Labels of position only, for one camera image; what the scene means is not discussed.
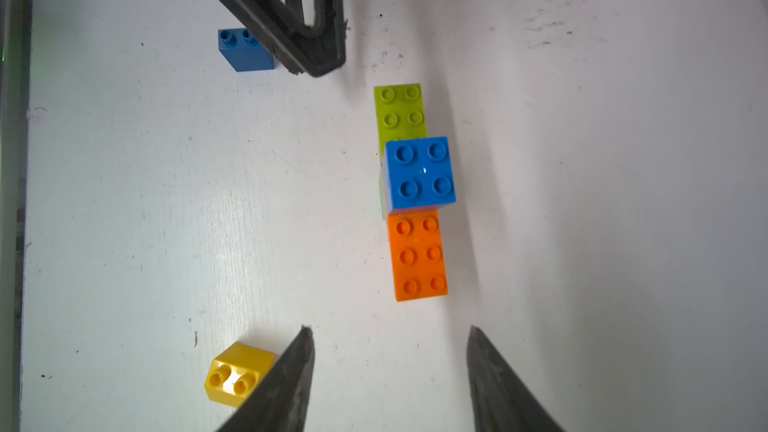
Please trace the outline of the blue sloped lego brick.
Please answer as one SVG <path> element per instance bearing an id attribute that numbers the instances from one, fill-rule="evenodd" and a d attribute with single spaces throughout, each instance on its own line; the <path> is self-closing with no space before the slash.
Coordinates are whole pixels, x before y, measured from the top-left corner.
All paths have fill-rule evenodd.
<path id="1" fill-rule="evenodd" d="M 219 30 L 218 47 L 236 72 L 275 69 L 273 55 L 245 28 Z"/>

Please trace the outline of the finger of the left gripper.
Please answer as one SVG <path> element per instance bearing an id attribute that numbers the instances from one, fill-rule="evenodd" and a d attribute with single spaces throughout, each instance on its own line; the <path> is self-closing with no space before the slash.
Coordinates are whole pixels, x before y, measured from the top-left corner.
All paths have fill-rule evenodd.
<path id="1" fill-rule="evenodd" d="M 346 61 L 343 0 L 314 0 L 313 25 L 302 0 L 219 0 L 293 74 L 321 77 Z"/>

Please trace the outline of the lime green lego plate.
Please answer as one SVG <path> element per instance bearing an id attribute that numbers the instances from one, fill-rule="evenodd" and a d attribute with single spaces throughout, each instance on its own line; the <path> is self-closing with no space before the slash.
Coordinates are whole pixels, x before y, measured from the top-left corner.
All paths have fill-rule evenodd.
<path id="1" fill-rule="evenodd" d="M 385 85 L 374 88 L 379 158 L 387 142 L 427 137 L 421 85 Z"/>

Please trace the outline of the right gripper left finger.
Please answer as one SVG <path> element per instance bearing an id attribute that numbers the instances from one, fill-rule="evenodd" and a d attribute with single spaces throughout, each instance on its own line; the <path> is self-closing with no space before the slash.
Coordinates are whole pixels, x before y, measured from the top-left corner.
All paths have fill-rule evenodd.
<path id="1" fill-rule="evenodd" d="M 303 326 L 273 369 L 219 431 L 303 431 L 314 360 L 312 330 Z"/>

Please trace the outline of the blue square lego brick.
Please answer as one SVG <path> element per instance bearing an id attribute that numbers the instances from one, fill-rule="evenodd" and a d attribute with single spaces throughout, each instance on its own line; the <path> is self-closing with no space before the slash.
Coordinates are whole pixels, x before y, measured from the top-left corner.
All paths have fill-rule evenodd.
<path id="1" fill-rule="evenodd" d="M 382 185 L 387 215 L 434 210 L 456 202 L 446 137 L 385 144 Z"/>

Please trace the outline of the yellow sloped lego brick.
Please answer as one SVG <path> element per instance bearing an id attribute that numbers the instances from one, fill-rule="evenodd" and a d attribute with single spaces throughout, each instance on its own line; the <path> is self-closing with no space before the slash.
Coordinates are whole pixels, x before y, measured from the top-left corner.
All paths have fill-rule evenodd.
<path id="1" fill-rule="evenodd" d="M 277 360 L 277 355 L 239 342 L 211 363 L 204 388 L 209 400 L 239 408 Z"/>

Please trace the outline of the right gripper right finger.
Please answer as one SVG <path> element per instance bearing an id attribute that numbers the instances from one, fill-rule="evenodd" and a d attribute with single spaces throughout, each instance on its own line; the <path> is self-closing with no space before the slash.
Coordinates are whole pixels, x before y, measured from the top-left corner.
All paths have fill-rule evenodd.
<path id="1" fill-rule="evenodd" d="M 477 326 L 466 360 L 476 431 L 564 431 Z"/>

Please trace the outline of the orange long lego brick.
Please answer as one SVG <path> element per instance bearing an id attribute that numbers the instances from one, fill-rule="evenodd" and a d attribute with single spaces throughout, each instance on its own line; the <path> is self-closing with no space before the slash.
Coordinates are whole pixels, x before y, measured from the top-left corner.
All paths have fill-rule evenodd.
<path id="1" fill-rule="evenodd" d="M 437 211 L 387 217 L 398 302 L 449 293 Z"/>

